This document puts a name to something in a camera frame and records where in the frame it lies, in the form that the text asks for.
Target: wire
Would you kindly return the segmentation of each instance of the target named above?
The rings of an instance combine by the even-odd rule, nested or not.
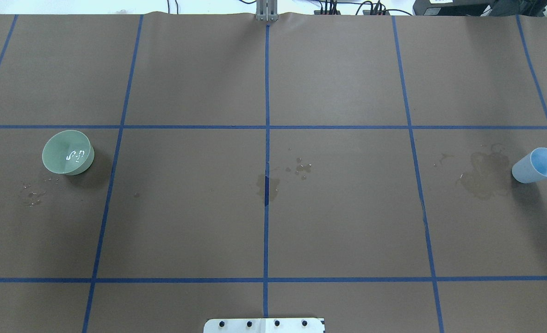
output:
[[[360,12],[360,8],[362,8],[362,6],[364,6],[364,5],[367,4],[367,3],[370,4],[370,11],[373,10],[373,7],[374,7],[373,2],[367,0],[367,1],[362,2],[362,3],[360,4],[360,6],[358,6],[358,10],[356,11],[356,15],[358,15],[358,13]]]
[[[385,14],[386,12],[388,12],[388,11],[404,12],[404,13],[406,13],[406,14],[409,15],[409,16],[413,16],[413,15],[411,15],[411,13],[408,13],[408,12],[406,12],[406,11],[402,11],[401,9],[385,9],[385,10],[380,11],[380,12],[382,13],[381,15],[384,15],[384,14]]]

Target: water spill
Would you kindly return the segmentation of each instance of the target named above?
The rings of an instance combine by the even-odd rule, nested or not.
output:
[[[457,180],[481,200],[495,195],[505,196],[510,191],[510,160],[502,154],[503,145],[491,146],[491,153],[475,152],[471,155],[472,171],[462,173]]]
[[[440,160],[438,162],[440,162],[440,165],[442,165],[442,161],[449,158],[449,157],[454,157],[455,155],[453,154],[445,154],[445,153],[442,153],[442,158],[440,158]]]
[[[265,202],[265,175],[263,173],[257,177],[257,183],[255,183],[255,185],[259,187],[259,191],[257,192],[257,195],[263,199],[263,202]],[[269,188],[274,189],[274,191],[269,191],[270,201],[273,201],[276,198],[276,196],[278,196],[279,185],[280,185],[280,179],[269,178]]]

